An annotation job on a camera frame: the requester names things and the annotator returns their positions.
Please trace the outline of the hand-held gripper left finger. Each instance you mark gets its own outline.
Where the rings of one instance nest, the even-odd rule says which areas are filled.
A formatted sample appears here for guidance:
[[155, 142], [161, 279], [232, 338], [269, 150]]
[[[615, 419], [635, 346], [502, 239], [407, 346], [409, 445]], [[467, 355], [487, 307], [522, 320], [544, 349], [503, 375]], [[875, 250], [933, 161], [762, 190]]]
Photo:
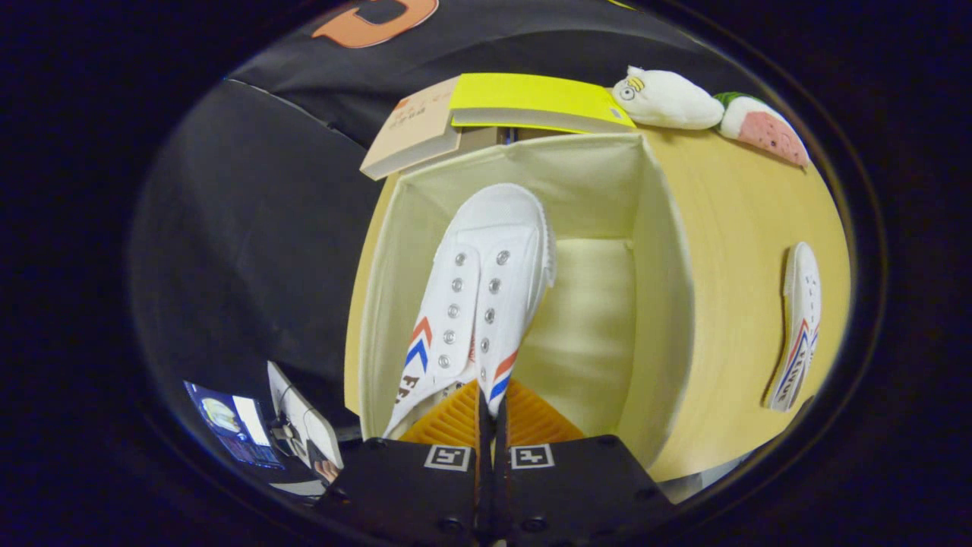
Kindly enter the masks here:
[[402, 439], [362, 443], [315, 512], [374, 544], [486, 544], [494, 432], [469, 382]]

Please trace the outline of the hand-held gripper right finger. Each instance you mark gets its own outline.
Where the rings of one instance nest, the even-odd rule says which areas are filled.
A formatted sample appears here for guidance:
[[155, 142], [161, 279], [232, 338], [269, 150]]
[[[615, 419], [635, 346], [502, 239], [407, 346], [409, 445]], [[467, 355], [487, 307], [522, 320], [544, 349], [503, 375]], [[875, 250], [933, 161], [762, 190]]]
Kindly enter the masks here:
[[507, 544], [625, 543], [674, 503], [614, 434], [587, 436], [511, 381], [497, 416], [497, 538]]

